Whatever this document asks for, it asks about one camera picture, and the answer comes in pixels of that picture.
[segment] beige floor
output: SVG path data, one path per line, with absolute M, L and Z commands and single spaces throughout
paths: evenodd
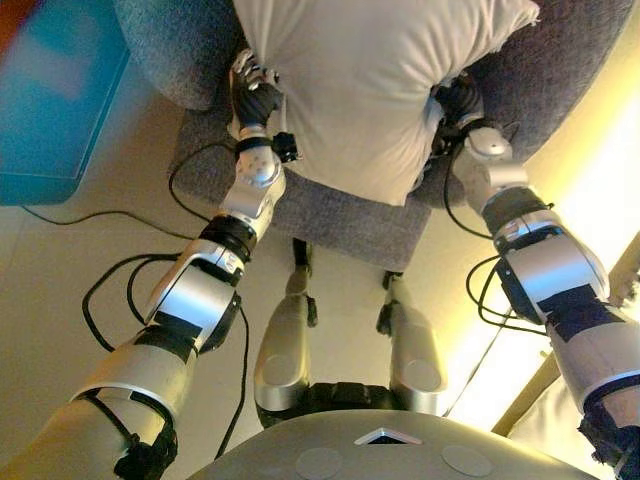
M 613 71 L 611 78 L 620 78 L 619 72 Z M 568 138 L 581 135 L 584 128 L 580 122 L 594 118 L 590 112 L 602 111 L 598 105 L 585 108 L 569 127 L 573 137 L 559 134 L 560 140 L 551 142 L 546 156 L 543 152 L 531 162 L 533 178 L 554 200 L 558 198 L 552 181 L 558 178 L 557 170 L 551 169 L 554 159 L 562 148 L 573 147 L 563 146 L 562 139 L 567 143 Z M 71 219 L 100 209 L 124 208 L 172 229 L 196 234 L 202 223 L 180 210 L 166 188 L 165 169 L 181 115 L 179 108 L 154 95 L 137 68 L 130 65 L 78 192 L 63 205 L 39 211 L 56 219 Z M 615 195 L 610 192 L 608 200 L 619 201 Z M 634 195 L 628 198 L 637 204 Z M 187 200 L 203 212 L 211 208 L 195 199 Z M 604 210 L 595 212 L 592 221 L 605 221 L 613 211 L 608 212 L 604 203 Z M 459 214 L 467 223 L 478 225 L 466 209 Z M 636 231 L 640 224 L 637 213 L 630 215 L 631 226 L 616 226 L 616 248 L 606 250 L 613 252 L 609 253 L 610 265 L 635 233 L 634 222 Z M 586 223 L 579 233 L 589 237 L 589 228 Z M 24 448 L 56 406 L 67 401 L 104 358 L 105 352 L 91 337 L 80 310 L 89 286 L 126 256 L 179 251 L 184 245 L 184 241 L 129 219 L 102 217 L 72 227 L 55 227 L 15 207 L 0 207 L 0 464 Z M 606 253 L 604 248 L 596 252 Z M 405 275 L 416 306 L 438 331 L 448 364 L 450 391 L 443 406 L 456 396 L 494 333 L 476 318 L 464 294 L 466 272 L 492 253 L 488 242 L 456 230 L 442 212 L 436 212 Z M 282 294 L 290 263 L 289 239 L 270 230 L 240 286 L 252 328 L 250 364 Z M 144 301 L 164 268 L 153 266 L 144 272 L 136 289 L 138 302 Z M 126 275 L 122 272 L 113 278 L 93 302 L 97 322 L 114 343 L 137 329 L 124 301 Z M 363 262 L 316 249 L 311 288 L 318 300 L 320 323 L 311 333 L 314 380 L 387 383 L 389 342 L 374 328 L 384 298 L 381 276 L 379 269 Z M 500 302 L 497 293 L 495 299 Z M 242 324 L 236 322 L 219 351 L 199 361 L 193 391 L 179 423 L 180 454 L 164 478 L 185 478 L 213 459 L 238 400 L 242 339 Z M 540 363 L 541 350 L 548 350 L 542 338 L 501 334 L 487 358 L 487 368 L 481 370 L 453 417 L 490 428 Z M 231 445 L 258 431 L 249 385 L 247 405 Z

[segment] silver cover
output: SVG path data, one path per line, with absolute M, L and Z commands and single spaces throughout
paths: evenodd
M 417 442 L 356 442 L 384 428 Z M 414 412 L 343 410 L 305 415 L 247 440 L 191 477 L 204 479 L 593 480 L 495 434 Z

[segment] humanoid robot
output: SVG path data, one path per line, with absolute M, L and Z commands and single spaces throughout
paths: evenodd
M 173 427 L 196 360 L 225 339 L 240 304 L 235 287 L 285 190 L 281 157 L 295 158 L 281 143 L 276 154 L 265 130 L 277 75 L 245 51 L 232 80 L 241 125 L 235 183 L 154 289 L 146 327 L 107 356 L 0 479 L 157 479 L 175 458 Z M 455 104 L 459 93 L 444 92 L 442 101 Z M 514 311 L 544 326 L 594 456 L 618 478 L 639 478 L 640 325 L 606 303 L 599 260 L 529 188 L 509 142 L 477 110 L 449 110 L 451 171 L 487 225 Z M 591 478 L 433 415 L 446 378 L 399 275 L 387 275 L 378 323 L 392 341 L 389 388 L 310 385 L 306 331 L 315 308 L 305 245 L 296 245 L 297 266 L 255 370 L 256 405 L 269 428 L 192 478 Z

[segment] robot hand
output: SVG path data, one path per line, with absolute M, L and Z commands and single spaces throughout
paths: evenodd
M 240 52 L 231 69 L 231 98 L 241 128 L 267 125 L 282 102 L 277 83 L 278 74 L 258 65 L 251 50 Z

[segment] robot forearm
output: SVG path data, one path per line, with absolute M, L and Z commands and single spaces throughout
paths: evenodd
M 500 132 L 472 130 L 453 172 L 491 232 L 514 310 L 547 330 L 595 457 L 631 478 L 640 458 L 640 324 L 608 306 L 604 267 L 529 188 Z

